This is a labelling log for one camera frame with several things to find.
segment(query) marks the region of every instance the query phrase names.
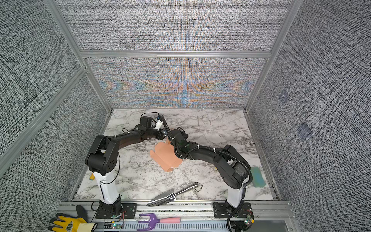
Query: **yellow object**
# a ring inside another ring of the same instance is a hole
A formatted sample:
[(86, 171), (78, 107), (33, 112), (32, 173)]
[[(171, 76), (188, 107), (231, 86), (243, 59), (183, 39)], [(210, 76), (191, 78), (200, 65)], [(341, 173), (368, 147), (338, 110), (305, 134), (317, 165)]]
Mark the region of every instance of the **yellow object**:
[(92, 232), (96, 228), (96, 223), (87, 223), (82, 218), (68, 218), (58, 216), (59, 220), (54, 220), (53, 224), (62, 228), (53, 227), (55, 232)]

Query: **gray fabric wall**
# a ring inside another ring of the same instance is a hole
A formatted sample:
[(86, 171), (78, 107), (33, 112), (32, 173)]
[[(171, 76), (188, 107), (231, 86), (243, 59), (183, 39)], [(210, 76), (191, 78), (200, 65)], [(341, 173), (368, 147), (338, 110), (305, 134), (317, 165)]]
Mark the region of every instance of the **gray fabric wall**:
[[(0, 2), (0, 156), (79, 64), (43, 1)], [(106, 111), (83, 76), (0, 177), (0, 231), (47, 231)]]
[(57, 0), (83, 50), (270, 50), (290, 2)]
[(0, 2), (0, 156), (80, 67), (43, 1)]
[(105, 116), (83, 76), (0, 178), (1, 231), (47, 231), (59, 203), (72, 193)]
[(305, 0), (249, 114), (303, 231), (371, 231), (371, 4)]
[(257, 58), (88, 58), (114, 108), (242, 108)]

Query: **marble surface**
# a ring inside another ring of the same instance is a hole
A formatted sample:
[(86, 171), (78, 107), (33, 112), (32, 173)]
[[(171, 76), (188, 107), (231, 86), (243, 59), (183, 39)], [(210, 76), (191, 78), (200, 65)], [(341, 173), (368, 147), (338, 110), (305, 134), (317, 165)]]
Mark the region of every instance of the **marble surface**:
[[(242, 110), (115, 110), (104, 135), (122, 133), (122, 128), (130, 130), (139, 123), (141, 114), (160, 111), (170, 128), (182, 127), (189, 135), (188, 141), (205, 146), (224, 147), (232, 145), (251, 165), (257, 166), (266, 177), (256, 152), (250, 130)], [(177, 197), (178, 200), (224, 200), (227, 185), (216, 168), (207, 162), (185, 159), (179, 167), (165, 172), (149, 155), (149, 151), (159, 141), (151, 139), (139, 144), (129, 145), (119, 150), (121, 169), (116, 179), (116, 187), (121, 199), (150, 200), (156, 195), (174, 188), (180, 190), (193, 182), (203, 185), (201, 191), (190, 191)], [(89, 180), (87, 171), (76, 199), (99, 199), (95, 180)], [(272, 200), (268, 185), (248, 186), (246, 200)]]

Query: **robotic arm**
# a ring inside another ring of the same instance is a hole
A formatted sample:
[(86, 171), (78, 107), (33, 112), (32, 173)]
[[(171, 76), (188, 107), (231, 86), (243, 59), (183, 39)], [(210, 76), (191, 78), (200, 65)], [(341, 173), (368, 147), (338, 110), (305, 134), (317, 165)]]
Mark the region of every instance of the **robotic arm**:
[(157, 117), (156, 126), (152, 126), (154, 121), (151, 117), (141, 116), (140, 124), (127, 133), (114, 136), (98, 135), (95, 138), (85, 164), (94, 173), (101, 191), (99, 207), (112, 218), (119, 216), (122, 211), (121, 198), (116, 190), (112, 172), (117, 163), (119, 149), (151, 138), (162, 140), (168, 137), (178, 158), (202, 160), (216, 166), (223, 181), (228, 185), (227, 203), (230, 205), (230, 211), (237, 209), (245, 187), (252, 181), (252, 174), (250, 165), (234, 147), (226, 145), (224, 148), (211, 148), (188, 142), (188, 134), (182, 128), (170, 130), (162, 115)]

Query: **yellow glove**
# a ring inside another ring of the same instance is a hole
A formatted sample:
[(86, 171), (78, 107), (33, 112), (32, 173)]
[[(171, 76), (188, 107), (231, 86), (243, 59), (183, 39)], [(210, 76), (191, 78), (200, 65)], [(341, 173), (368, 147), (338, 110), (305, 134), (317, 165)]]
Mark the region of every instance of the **yellow glove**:
[(56, 218), (50, 220), (54, 225), (49, 226), (48, 229), (55, 232), (93, 232), (97, 223), (86, 222), (86, 212), (81, 205), (76, 206), (76, 211), (77, 217), (57, 213)]

